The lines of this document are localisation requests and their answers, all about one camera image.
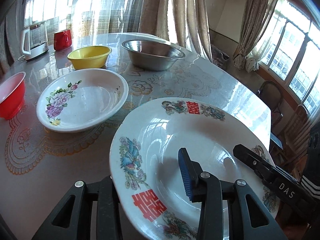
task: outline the wooden chair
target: wooden chair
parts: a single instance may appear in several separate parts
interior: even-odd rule
[[[265,81],[257,91],[257,97],[271,110],[271,128],[276,126],[283,117],[283,114],[279,109],[283,101],[283,95],[280,88],[271,80]]]
[[[309,136],[305,136],[304,138],[299,138],[299,136],[308,122],[306,108],[303,105],[298,105],[289,122],[280,132],[279,137],[284,147],[283,151],[279,150],[276,155],[280,154],[282,156],[284,161],[280,166],[289,171],[292,171],[307,153]]]

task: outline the curtain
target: curtain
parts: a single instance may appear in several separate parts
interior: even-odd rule
[[[254,62],[259,62],[262,60],[265,55],[269,52],[272,44],[274,43],[274,33],[281,33],[282,28],[286,22],[286,20],[282,17],[281,11],[284,9],[283,4],[286,0],[278,0],[275,8],[275,12],[273,13],[270,22],[265,29],[264,34],[256,44],[256,46],[252,49],[252,51],[248,54],[247,61],[250,59],[254,59]]]
[[[176,43],[212,61],[205,0],[143,0],[139,32]]]
[[[4,38],[5,38],[5,21],[3,21],[0,24],[0,78],[8,72],[10,66],[7,62],[7,56],[5,53],[5,44],[4,44]]]
[[[244,68],[246,62],[245,56],[252,51],[265,33],[273,16],[277,1],[278,0],[246,0],[240,40],[237,48],[238,54],[234,58],[236,68]],[[260,51],[258,50],[254,57],[259,58],[259,53],[264,53],[265,49],[265,46],[260,48]],[[252,62],[252,60],[254,60],[255,65],[257,63],[254,57],[249,58],[248,61]]]
[[[137,32],[142,0],[27,0],[24,26],[46,20],[49,45],[57,31],[72,37]]]
[[[24,8],[23,0],[16,0],[10,7],[5,17],[5,32],[11,57],[11,62],[15,62],[21,56],[20,52],[20,34],[23,30]]]

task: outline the beige curtain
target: beige curtain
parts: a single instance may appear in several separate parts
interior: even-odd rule
[[[10,66],[7,62],[7,56],[5,54],[5,45],[4,45],[4,27],[5,21],[3,21],[0,25],[0,78],[9,71]]]
[[[278,0],[246,0],[235,67],[243,69],[245,56],[256,46],[272,18]]]
[[[169,40],[212,61],[205,0],[143,0],[139,32]]]

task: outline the glass kettle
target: glass kettle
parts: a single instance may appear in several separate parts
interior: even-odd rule
[[[20,50],[26,60],[38,57],[48,49],[46,21],[34,23],[21,32]]]

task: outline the mug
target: mug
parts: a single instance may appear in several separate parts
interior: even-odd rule
[[[54,50],[62,50],[72,45],[70,29],[54,33],[53,48]]]

